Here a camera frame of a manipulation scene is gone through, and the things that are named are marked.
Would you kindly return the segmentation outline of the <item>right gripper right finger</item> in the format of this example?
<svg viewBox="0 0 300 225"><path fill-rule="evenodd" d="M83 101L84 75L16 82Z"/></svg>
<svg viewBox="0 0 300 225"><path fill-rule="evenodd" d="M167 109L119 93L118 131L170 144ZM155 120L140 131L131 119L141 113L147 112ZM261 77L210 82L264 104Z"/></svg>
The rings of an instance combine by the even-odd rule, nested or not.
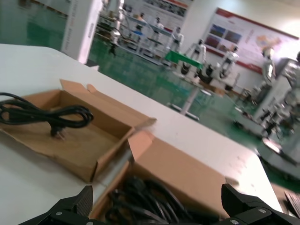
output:
<svg viewBox="0 0 300 225"><path fill-rule="evenodd" d="M221 202L230 225L298 225L300 220L279 212L256 196L238 192L230 184L221 187Z"/></svg>

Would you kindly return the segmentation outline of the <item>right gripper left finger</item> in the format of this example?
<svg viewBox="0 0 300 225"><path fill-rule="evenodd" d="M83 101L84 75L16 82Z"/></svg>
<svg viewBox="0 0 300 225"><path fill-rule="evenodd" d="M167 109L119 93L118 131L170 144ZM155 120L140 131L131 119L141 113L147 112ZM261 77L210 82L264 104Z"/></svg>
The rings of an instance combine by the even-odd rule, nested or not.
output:
<svg viewBox="0 0 300 225"><path fill-rule="evenodd" d="M89 218L93 206L93 187L85 186L72 197L60 199L47 212L30 220L31 225L97 225Z"/></svg>

